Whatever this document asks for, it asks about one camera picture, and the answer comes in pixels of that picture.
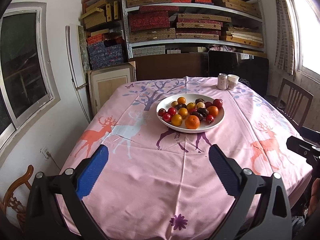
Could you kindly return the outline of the person's right hand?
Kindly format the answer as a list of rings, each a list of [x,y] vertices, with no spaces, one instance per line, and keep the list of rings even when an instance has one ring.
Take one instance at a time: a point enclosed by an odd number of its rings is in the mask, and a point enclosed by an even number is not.
[[[312,184],[311,187],[311,198],[308,207],[308,217],[310,217],[317,209],[319,203],[319,188],[320,188],[320,179],[317,178]]]

